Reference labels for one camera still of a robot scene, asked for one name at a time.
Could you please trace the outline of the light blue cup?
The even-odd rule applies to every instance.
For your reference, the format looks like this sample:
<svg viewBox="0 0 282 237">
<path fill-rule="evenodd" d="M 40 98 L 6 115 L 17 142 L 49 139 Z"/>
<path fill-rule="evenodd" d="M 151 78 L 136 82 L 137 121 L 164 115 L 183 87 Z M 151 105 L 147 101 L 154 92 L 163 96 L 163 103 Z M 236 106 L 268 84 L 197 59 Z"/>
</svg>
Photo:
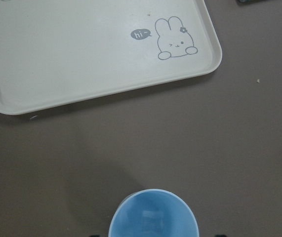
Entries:
<svg viewBox="0 0 282 237">
<path fill-rule="evenodd" d="M 147 189 L 127 196 L 117 207 L 109 237 L 199 237 L 191 208 L 176 194 Z"/>
</svg>

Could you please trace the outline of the cream rabbit tray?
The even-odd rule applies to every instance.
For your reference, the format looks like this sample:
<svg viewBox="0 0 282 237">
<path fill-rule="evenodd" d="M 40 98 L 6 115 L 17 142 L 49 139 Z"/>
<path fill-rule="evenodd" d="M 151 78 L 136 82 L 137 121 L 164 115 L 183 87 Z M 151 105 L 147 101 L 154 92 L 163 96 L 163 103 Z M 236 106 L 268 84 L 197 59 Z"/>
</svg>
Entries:
<svg viewBox="0 0 282 237">
<path fill-rule="evenodd" d="M 0 0 L 0 113 L 21 115 L 209 74 L 202 0 Z"/>
</svg>

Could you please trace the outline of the grey folded cloth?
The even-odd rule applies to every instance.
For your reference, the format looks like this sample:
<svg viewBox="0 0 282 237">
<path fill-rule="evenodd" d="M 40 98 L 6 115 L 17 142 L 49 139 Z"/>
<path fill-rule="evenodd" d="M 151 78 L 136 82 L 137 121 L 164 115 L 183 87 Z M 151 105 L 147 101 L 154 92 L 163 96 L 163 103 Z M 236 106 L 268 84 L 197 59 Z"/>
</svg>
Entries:
<svg viewBox="0 0 282 237">
<path fill-rule="evenodd" d="M 268 2 L 272 0 L 236 0 L 238 4 L 255 4 L 255 3 L 260 3 L 260 2 Z"/>
</svg>

